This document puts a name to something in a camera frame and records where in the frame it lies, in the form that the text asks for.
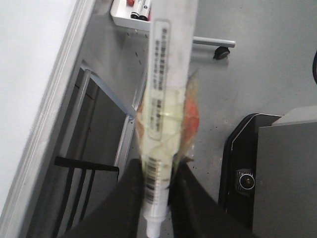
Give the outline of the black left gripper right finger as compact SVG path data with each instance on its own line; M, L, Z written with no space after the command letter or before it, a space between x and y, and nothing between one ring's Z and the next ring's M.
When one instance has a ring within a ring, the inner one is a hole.
M179 164L169 193L175 238L255 238L213 200L187 163Z

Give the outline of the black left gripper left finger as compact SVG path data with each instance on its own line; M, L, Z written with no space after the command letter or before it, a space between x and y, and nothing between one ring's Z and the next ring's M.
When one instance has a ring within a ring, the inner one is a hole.
M66 238L135 238L143 201L141 162L132 159L107 199Z

